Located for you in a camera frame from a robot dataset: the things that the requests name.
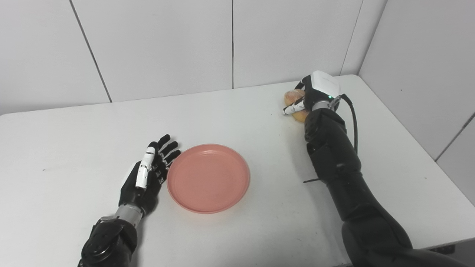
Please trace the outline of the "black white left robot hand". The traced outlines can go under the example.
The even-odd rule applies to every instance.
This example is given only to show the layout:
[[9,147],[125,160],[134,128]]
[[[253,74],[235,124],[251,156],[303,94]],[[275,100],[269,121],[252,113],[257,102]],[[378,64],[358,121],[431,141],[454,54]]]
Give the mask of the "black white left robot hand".
[[158,204],[168,171],[180,154],[178,142],[172,141],[170,135],[151,142],[142,159],[132,166],[121,188],[119,205],[134,205],[143,216],[150,214]]

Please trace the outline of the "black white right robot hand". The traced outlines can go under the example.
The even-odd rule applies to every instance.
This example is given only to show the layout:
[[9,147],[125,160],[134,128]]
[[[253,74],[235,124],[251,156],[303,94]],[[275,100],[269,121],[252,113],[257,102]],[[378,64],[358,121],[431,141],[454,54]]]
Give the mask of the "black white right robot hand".
[[284,115],[317,109],[335,111],[341,100],[341,88],[335,77],[317,70],[303,77],[293,90],[286,93],[284,100]]

